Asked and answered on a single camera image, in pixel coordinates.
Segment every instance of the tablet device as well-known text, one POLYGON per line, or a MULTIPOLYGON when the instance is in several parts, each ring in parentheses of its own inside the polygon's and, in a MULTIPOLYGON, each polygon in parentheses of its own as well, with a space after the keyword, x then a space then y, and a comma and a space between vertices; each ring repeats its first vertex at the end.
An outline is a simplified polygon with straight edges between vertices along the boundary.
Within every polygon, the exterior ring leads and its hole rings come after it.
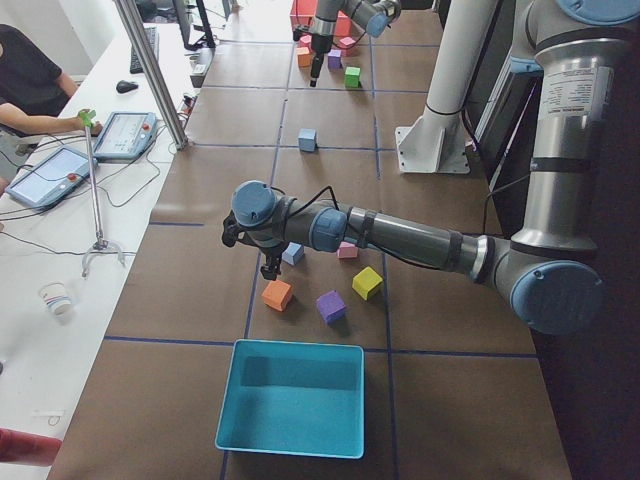
POLYGON ((29 208, 55 205, 89 176, 89 160, 84 153, 60 147, 47 158, 16 178, 5 190, 29 208))
POLYGON ((156 133, 157 119, 151 112, 113 112, 93 147, 99 162, 128 163, 144 152, 156 133))

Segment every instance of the keyboard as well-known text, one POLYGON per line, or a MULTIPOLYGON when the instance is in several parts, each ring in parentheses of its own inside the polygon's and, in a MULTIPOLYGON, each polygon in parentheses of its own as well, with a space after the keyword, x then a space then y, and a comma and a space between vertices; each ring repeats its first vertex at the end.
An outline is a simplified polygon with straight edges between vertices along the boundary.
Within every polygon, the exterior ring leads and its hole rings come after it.
MULTIPOLYGON (((153 50, 153 54, 156 56, 156 59, 158 59, 160 51, 158 29, 156 27, 144 27, 144 33, 147 34, 147 40, 149 41, 149 45, 151 45, 151 50, 153 50)), ((140 59, 133 49, 133 46, 131 46, 131 63, 129 64, 129 73, 142 73, 142 65, 140 64, 140 59)))

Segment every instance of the label on robot arm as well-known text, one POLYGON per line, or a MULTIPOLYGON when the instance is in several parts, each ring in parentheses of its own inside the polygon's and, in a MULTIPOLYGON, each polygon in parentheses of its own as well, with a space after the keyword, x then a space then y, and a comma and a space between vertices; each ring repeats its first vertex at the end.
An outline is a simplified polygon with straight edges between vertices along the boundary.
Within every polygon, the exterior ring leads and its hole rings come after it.
POLYGON ((613 69, 577 68, 545 75, 538 120, 581 117, 603 120, 609 105, 613 69))

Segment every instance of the blue joint cap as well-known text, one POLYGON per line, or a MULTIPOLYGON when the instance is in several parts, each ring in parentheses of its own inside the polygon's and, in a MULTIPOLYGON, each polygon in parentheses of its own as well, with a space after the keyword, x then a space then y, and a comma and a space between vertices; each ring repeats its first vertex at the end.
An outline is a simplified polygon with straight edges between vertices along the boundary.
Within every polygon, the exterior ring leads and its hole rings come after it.
POLYGON ((640 16, 640 0, 556 0, 564 13, 587 25, 612 26, 640 16))
POLYGON ((347 216, 340 210, 325 208, 320 210, 309 229, 309 244, 321 252, 335 252, 344 238, 347 216))
POLYGON ((600 309, 604 284, 582 263, 556 260, 537 265, 511 289, 511 307, 542 333, 563 335, 586 326, 600 309))
POLYGON ((240 225, 255 227, 271 217, 276 202, 276 194, 266 183, 250 180, 233 192, 231 209, 240 225))
POLYGON ((391 23, 391 19, 384 13, 376 13, 367 23, 366 31, 372 37, 378 38, 389 23, 391 23))
POLYGON ((511 73, 518 74, 542 74, 542 67, 533 59, 509 57, 511 73))

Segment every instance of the black shirt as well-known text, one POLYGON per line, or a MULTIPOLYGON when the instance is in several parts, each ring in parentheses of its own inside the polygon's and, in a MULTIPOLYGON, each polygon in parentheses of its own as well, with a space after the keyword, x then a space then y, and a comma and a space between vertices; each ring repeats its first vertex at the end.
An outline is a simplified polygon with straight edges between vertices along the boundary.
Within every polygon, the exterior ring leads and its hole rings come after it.
POLYGON ((0 44, 0 105, 57 117, 69 100, 56 83, 62 69, 14 27, 0 24, 0 44))

